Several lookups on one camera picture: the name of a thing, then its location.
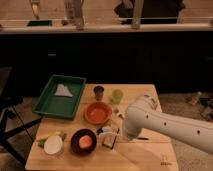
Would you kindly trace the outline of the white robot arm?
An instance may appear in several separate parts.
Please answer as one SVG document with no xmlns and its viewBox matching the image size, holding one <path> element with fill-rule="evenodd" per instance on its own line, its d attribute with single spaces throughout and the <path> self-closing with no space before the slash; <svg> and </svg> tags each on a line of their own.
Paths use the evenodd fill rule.
<svg viewBox="0 0 213 171">
<path fill-rule="evenodd" d="M 137 139 L 145 128 L 213 154 L 213 124 L 159 112 L 156 108 L 157 100 L 152 96 L 137 97 L 126 108 L 122 133 L 116 133 L 116 136 Z"/>
</svg>

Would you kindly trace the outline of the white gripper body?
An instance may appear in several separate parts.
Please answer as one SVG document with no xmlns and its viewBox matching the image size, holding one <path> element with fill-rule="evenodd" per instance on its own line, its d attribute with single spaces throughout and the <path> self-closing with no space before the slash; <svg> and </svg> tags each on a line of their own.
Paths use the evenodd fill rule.
<svg viewBox="0 0 213 171">
<path fill-rule="evenodd" d="M 99 137 L 103 138 L 103 143 L 104 144 L 113 144 L 115 142 L 115 139 L 117 137 L 118 130 L 113 129 L 110 131 L 102 131 L 99 134 Z"/>
</svg>

